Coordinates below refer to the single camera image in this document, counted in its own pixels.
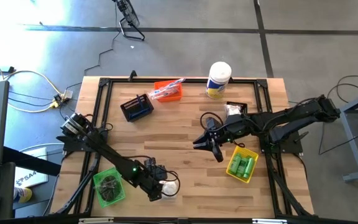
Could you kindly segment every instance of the green wire basket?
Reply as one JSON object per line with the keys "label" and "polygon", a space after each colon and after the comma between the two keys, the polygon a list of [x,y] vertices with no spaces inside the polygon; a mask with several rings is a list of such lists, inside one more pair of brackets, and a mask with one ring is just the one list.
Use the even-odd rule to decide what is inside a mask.
{"label": "green wire basket", "polygon": [[112,205],[125,198],[121,174],[115,167],[93,176],[94,187],[102,208]]}

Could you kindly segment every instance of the concrete floor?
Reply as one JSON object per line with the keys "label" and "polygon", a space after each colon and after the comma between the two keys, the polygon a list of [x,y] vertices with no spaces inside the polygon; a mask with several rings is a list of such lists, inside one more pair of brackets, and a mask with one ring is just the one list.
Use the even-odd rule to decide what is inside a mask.
{"label": "concrete floor", "polygon": [[[133,0],[141,27],[257,29],[251,0]],[[357,0],[260,0],[266,29],[358,30]],[[0,1],[0,64],[46,74],[61,91],[78,83],[83,70],[98,64],[116,32],[23,31],[17,24],[114,27],[110,0]],[[231,65],[234,77],[267,77],[259,34],[205,32],[146,32],[146,41],[119,36],[114,51],[101,56],[101,66],[86,75],[207,76],[212,63]],[[285,79],[292,101],[327,94],[346,75],[358,75],[358,35],[267,34],[274,77]],[[11,89],[50,98],[54,91],[44,80],[22,74],[10,79]],[[346,80],[358,85],[358,78]],[[73,88],[78,94],[79,87]],[[341,88],[345,99],[358,90]],[[336,94],[330,96],[342,106]],[[22,149],[57,142],[62,118],[57,110],[27,114],[8,109],[5,145]],[[357,170],[350,147],[344,145],[318,156],[321,124],[305,128],[308,183],[315,213],[321,217],[358,221],[358,181],[345,184],[342,175]],[[346,140],[340,121],[326,125],[324,149]],[[46,203],[18,210],[17,215],[40,215]]]}

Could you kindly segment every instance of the yellow basket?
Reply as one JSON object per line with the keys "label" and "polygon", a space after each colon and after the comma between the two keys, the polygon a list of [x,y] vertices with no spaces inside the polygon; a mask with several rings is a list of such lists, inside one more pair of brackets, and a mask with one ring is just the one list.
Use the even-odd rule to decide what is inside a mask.
{"label": "yellow basket", "polygon": [[[252,170],[251,170],[251,173],[250,173],[250,175],[249,175],[248,178],[237,177],[236,175],[233,175],[233,174],[231,174],[231,173],[229,172],[229,170],[230,170],[230,165],[231,165],[231,163],[233,162],[234,156],[235,156],[237,153],[240,154],[241,157],[243,157],[243,158],[245,158],[245,157],[247,157],[247,156],[250,156],[250,157],[252,157],[252,158],[255,160],[254,166],[253,166],[253,168],[252,168]],[[249,150],[249,149],[236,146],[236,149],[234,150],[234,153],[233,153],[233,155],[231,156],[230,163],[229,163],[229,165],[227,166],[226,173],[229,174],[230,176],[232,176],[232,177],[234,177],[234,178],[236,178],[236,179],[239,179],[239,180],[243,181],[244,183],[247,183],[247,184],[248,184],[249,181],[251,180],[252,174],[254,173],[254,169],[255,169],[255,166],[256,166],[256,162],[258,161],[258,157],[259,157],[259,155],[258,155],[257,153],[252,152],[252,151]]]}

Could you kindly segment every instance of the white lid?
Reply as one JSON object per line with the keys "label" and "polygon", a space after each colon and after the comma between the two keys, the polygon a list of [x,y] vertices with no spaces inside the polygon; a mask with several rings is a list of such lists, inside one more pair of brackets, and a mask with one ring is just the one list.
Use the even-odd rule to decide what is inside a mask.
{"label": "white lid", "polygon": [[209,70],[209,76],[217,82],[226,82],[231,76],[231,67],[226,62],[215,62]]}

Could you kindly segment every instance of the wooden table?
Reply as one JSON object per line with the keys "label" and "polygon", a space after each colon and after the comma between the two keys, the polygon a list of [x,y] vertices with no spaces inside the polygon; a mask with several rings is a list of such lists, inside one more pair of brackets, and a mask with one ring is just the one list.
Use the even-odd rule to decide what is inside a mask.
{"label": "wooden table", "polygon": [[[99,79],[100,77],[84,77],[77,112],[93,112]],[[273,111],[287,108],[288,99],[283,79],[269,78],[267,81]],[[248,112],[257,112],[252,85],[229,84],[224,98],[213,100],[205,95],[205,84],[184,83],[183,98],[180,101],[159,103],[153,100],[152,114],[135,123],[128,123],[119,106],[135,98],[136,94],[149,92],[153,87],[153,83],[114,84],[108,116],[108,122],[114,125],[114,129],[109,132],[108,144],[124,156],[152,156],[158,164],[165,165],[168,170],[177,171],[181,180],[180,192],[175,198],[149,202],[147,195],[140,188],[135,189],[123,181],[126,198],[110,207],[101,208],[98,198],[95,197],[92,216],[273,217],[265,158],[260,153],[256,137],[247,136],[237,141],[243,142],[246,148],[260,154],[249,184],[225,173],[235,145],[227,143],[221,147],[224,161],[220,163],[216,162],[211,152],[195,150],[192,145],[192,141],[203,133],[200,116],[204,112],[212,111],[224,118],[223,104],[226,101],[247,103]],[[52,203],[52,212],[61,208],[77,188],[83,158],[83,152],[75,152],[64,160]],[[302,206],[313,213],[301,162],[294,155],[284,154],[283,164],[288,188]],[[110,162],[101,159],[99,171],[111,167]],[[81,210],[85,207],[87,194],[88,189],[85,189]],[[280,191],[278,199],[280,208],[284,211]]]}

